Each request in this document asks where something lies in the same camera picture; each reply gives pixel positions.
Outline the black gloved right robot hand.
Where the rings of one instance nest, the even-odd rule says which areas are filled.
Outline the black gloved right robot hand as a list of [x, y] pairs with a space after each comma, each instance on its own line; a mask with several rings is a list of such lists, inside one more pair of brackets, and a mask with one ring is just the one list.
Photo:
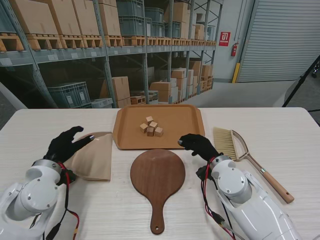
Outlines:
[[223, 154], [215, 149], [209, 139], [199, 134], [188, 133], [181, 136], [177, 142], [186, 151], [192, 151], [192, 156], [199, 155], [207, 162]]

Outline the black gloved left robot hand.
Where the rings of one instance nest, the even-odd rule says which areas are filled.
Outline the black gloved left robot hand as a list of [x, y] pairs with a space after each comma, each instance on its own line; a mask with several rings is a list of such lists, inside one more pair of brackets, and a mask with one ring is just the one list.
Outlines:
[[74, 126], [69, 130], [62, 132], [50, 142], [48, 151], [43, 156], [43, 159], [51, 160], [56, 163], [66, 162], [78, 150], [82, 149], [95, 139], [93, 135], [89, 135], [74, 142], [75, 135], [83, 130], [84, 128], [81, 126]]

